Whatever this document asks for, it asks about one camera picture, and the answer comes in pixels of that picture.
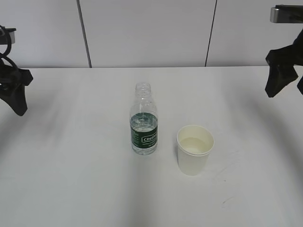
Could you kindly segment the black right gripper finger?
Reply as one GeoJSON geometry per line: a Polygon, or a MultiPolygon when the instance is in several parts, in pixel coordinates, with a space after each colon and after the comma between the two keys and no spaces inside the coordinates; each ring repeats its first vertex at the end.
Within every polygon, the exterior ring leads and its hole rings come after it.
{"type": "Polygon", "coordinates": [[[269,76],[265,92],[268,97],[274,97],[298,78],[294,66],[303,65],[303,33],[299,33],[293,44],[270,50],[266,62],[269,65],[269,76]]]}

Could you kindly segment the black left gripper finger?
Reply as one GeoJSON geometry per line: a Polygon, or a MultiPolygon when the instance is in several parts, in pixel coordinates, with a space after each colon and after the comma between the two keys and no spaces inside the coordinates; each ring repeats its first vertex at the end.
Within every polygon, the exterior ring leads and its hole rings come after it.
{"type": "Polygon", "coordinates": [[[33,76],[28,69],[0,68],[0,98],[18,116],[23,116],[27,111],[25,86],[28,86],[32,80],[33,76]]]}

